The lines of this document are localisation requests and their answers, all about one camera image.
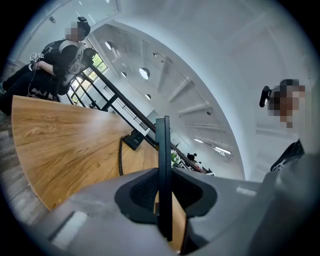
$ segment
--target floor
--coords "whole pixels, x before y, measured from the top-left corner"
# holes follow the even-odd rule
[[[11,116],[0,111],[0,182],[15,217],[35,225],[49,210],[29,186],[21,168],[13,140]]]

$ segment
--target wooden table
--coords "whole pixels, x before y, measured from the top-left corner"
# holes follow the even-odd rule
[[[50,210],[83,187],[118,177],[120,137],[132,130],[117,114],[13,97],[17,155],[34,193]],[[158,167],[158,152],[145,140],[136,151],[123,143],[122,166],[124,174]],[[173,248],[179,250],[185,214],[178,201],[172,201],[173,217],[178,218],[173,221]]]

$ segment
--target white ceiling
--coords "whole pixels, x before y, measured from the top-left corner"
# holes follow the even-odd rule
[[[208,97],[197,90],[199,85],[196,85],[187,73],[182,73],[169,56],[138,36],[112,25],[99,27],[92,36],[99,42],[103,55],[116,72],[119,75],[126,72],[127,77],[124,79],[142,95],[151,94],[150,103],[155,111],[161,116],[170,116],[171,128],[189,145],[189,150],[185,153],[197,153],[195,149],[202,148],[211,158],[211,162],[206,161],[202,154],[198,154],[197,160],[210,169],[213,168],[212,160],[222,163],[233,161],[233,154],[237,153],[233,149],[237,146],[228,139],[233,135],[226,134],[216,117],[216,111],[209,105]],[[112,43],[112,50],[106,47],[106,41]],[[141,67],[149,69],[148,80],[144,80],[140,75]],[[232,155],[222,157],[215,150],[210,150],[208,145],[195,142],[195,138],[229,150]],[[239,164],[233,164],[237,165],[238,178],[241,178]]]

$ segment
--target black cable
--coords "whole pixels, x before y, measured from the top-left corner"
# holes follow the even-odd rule
[[[124,175],[124,171],[122,169],[122,141],[123,141],[124,137],[126,137],[126,136],[123,136],[120,138],[119,152],[118,152],[118,168],[119,168],[119,175],[120,176]]]

